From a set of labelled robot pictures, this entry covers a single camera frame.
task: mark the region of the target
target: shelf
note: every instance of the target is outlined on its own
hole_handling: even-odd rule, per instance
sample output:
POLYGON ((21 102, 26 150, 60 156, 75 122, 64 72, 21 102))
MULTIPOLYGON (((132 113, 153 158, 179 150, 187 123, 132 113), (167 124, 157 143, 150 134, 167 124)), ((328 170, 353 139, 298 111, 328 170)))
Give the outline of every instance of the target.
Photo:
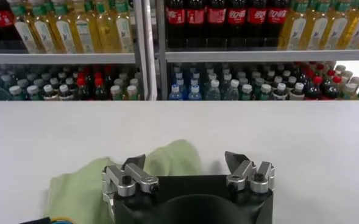
POLYGON ((166 52, 167 62, 353 61, 359 50, 166 52))
POLYGON ((135 54, 0 54, 0 64, 133 64, 135 54))

